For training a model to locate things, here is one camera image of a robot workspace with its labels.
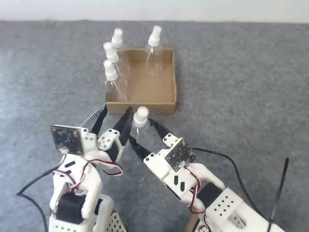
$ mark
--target gray carpet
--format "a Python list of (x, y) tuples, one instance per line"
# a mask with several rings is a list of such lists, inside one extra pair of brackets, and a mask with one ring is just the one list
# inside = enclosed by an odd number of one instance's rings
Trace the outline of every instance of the gray carpet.
[[(0, 22), (0, 231), (42, 231), (37, 209), (14, 194), (55, 166), (49, 126), (78, 126), (104, 103), (102, 43), (121, 27), (144, 47), (155, 22)], [(284, 159), (290, 167), (276, 214), (287, 232), (309, 222), (309, 25), (160, 22), (175, 49), (175, 114), (154, 116), (191, 146), (229, 154), (259, 209), (269, 216)], [(108, 116), (104, 128), (119, 117)], [(231, 163), (196, 152), (244, 198)], [(189, 217), (127, 146), (125, 174), (103, 179), (129, 232), (181, 231)], [(51, 177), (27, 193), (49, 214)]]

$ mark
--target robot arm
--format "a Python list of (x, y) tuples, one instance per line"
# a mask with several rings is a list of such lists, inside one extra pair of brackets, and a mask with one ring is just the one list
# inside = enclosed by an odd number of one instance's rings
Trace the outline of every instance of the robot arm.
[[(249, 207), (241, 197), (217, 178), (195, 156), (185, 139), (151, 120), (166, 145), (157, 154), (142, 147), (132, 137), (129, 141), (144, 164), (183, 203), (188, 204), (199, 223), (196, 232), (266, 232), (268, 221)], [(273, 224), (270, 232), (284, 232)]]
[[(113, 201), (100, 195), (102, 183), (96, 168), (110, 173), (117, 167), (119, 172), (111, 175), (122, 174), (122, 168), (116, 162), (128, 140), (133, 111), (129, 107), (113, 128), (98, 137), (106, 114), (107, 107), (103, 106), (80, 127), (51, 126), (56, 149), (65, 159), (53, 175), (50, 232), (61, 231), (61, 228), (77, 232), (106, 229)], [(105, 205), (104, 210), (100, 210), (102, 205)]]

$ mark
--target cardboard box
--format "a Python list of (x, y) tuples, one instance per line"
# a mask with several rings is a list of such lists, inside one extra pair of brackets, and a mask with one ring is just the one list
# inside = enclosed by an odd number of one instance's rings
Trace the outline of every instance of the cardboard box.
[(132, 105), (136, 111), (146, 106), (151, 114), (173, 114), (176, 106), (177, 88), (175, 63), (172, 49), (164, 49), (164, 65), (161, 76), (152, 77), (146, 68), (144, 49), (125, 50), (119, 56), (127, 60), (131, 71), (127, 102), (114, 102), (108, 95), (105, 103), (110, 114), (123, 114)]

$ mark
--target bottle cap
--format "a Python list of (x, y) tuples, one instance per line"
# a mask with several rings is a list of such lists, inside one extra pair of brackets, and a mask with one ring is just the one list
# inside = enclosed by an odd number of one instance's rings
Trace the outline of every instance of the bottle cap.
[(124, 34), (124, 31), (121, 28), (116, 28), (114, 30), (114, 35), (112, 36), (112, 46), (114, 48), (120, 48), (122, 45), (122, 36)]
[(108, 81), (114, 81), (118, 78), (118, 73), (116, 72), (115, 67), (109, 60), (105, 60), (103, 62), (104, 68), (105, 68), (105, 75), (106, 79)]
[(133, 123), (135, 127), (143, 127), (148, 120), (149, 110), (145, 106), (140, 106), (133, 116)]
[(118, 54), (116, 52), (116, 49), (112, 46), (111, 42), (104, 43), (103, 44), (103, 48), (105, 50), (107, 59), (111, 63), (116, 63), (119, 60)]
[(153, 32), (149, 36), (148, 43), (152, 47), (157, 47), (160, 43), (160, 35), (161, 35), (162, 27), (155, 25)]

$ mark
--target circuit board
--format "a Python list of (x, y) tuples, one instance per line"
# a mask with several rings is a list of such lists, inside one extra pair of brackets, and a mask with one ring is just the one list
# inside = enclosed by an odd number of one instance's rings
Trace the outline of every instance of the circuit board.
[(66, 151), (66, 153), (75, 155), (84, 154), (79, 128), (53, 125), (50, 129), (58, 152)]
[(174, 171), (177, 172), (185, 164), (190, 162), (192, 156), (194, 156), (194, 154), (191, 147), (188, 145), (185, 139), (181, 139), (165, 156), (165, 160), (174, 169)]

